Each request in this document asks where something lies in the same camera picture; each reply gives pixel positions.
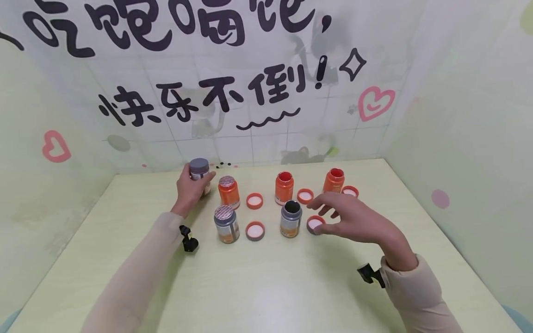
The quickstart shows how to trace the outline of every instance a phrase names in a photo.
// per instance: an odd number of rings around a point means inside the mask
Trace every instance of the hand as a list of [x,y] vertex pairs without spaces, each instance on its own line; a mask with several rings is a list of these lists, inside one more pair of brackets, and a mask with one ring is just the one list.
[[418,260],[400,229],[356,197],[326,192],[307,205],[314,210],[320,207],[318,215],[324,216],[333,208],[331,218],[340,216],[341,221],[319,225],[313,230],[315,234],[332,234],[356,242],[378,244],[388,265],[396,271],[411,271],[418,266]]
[[215,175],[216,172],[210,172],[202,179],[192,180],[189,174],[189,163],[185,164],[180,178],[176,182],[177,200],[171,209],[171,213],[187,218],[204,193],[204,188],[213,180]]

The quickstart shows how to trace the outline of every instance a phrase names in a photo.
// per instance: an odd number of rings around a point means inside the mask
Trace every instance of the bottle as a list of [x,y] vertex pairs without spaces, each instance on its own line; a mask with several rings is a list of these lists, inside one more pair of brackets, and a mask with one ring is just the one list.
[[281,208],[279,231],[287,238],[294,238],[300,231],[302,207],[296,201],[287,201]]
[[[189,173],[191,178],[195,181],[204,178],[209,173],[209,161],[205,158],[195,158],[189,163]],[[211,183],[204,188],[203,196],[211,192]]]
[[324,187],[322,188],[322,193],[341,193],[342,185],[344,185],[344,171],[342,171],[341,169],[333,168],[326,175],[326,180],[324,180]]
[[219,194],[223,205],[237,209],[240,206],[239,189],[232,176],[223,176],[219,180]]
[[280,172],[276,177],[276,203],[284,205],[293,199],[294,179],[287,171]]
[[219,232],[219,239],[226,244],[237,241],[240,236],[239,224],[237,223],[237,213],[231,206],[220,206],[215,209],[215,225]]

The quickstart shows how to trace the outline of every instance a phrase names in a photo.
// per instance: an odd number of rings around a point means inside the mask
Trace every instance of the heart drawing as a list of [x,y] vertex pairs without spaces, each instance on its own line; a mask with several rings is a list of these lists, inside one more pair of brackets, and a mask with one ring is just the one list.
[[[365,97],[369,93],[374,93],[374,102],[379,103],[383,97],[388,96],[389,102],[387,105],[383,106],[381,104],[377,105],[371,105],[370,103],[365,105]],[[394,98],[396,97],[396,92],[394,90],[385,90],[381,91],[381,89],[378,86],[372,86],[369,88],[366,88],[365,91],[361,94],[359,97],[359,116],[361,117],[362,121],[369,121],[372,120],[390,109],[392,103],[394,102]]]
[[[56,140],[59,144],[59,147],[62,150],[61,154],[52,155],[52,150],[55,149],[54,142],[52,140]],[[67,143],[58,131],[52,130],[44,133],[43,156],[53,163],[63,163],[72,157]]]

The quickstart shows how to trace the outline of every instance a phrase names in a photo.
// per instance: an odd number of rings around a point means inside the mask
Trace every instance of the sleeve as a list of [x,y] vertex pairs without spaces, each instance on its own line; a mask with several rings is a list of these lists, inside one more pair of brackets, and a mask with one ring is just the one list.
[[124,260],[83,324],[82,333],[136,332],[168,263],[183,240],[183,218],[162,213]]
[[381,259],[387,294],[400,313],[408,333],[462,333],[442,299],[442,289],[426,260],[417,255],[418,267],[396,272]]

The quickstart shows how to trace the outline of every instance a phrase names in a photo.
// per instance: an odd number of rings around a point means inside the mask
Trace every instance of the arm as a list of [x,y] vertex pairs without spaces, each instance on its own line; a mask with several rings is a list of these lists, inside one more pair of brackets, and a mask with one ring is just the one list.
[[385,290],[407,331],[463,332],[442,299],[442,289],[431,268],[422,256],[411,251],[405,236],[401,234],[380,247],[385,254],[380,269]]
[[177,181],[178,198],[169,213],[162,213],[137,245],[85,319],[82,333],[136,332],[157,286],[183,240],[180,225],[204,192],[215,173],[193,181],[186,164]]
[[411,250],[403,233],[387,218],[348,194],[324,193],[308,208],[331,208],[332,218],[341,221],[322,224],[315,234],[333,234],[356,242],[378,244],[384,254],[381,275],[394,307],[409,333],[462,333],[462,329],[442,299],[437,278],[421,256]]

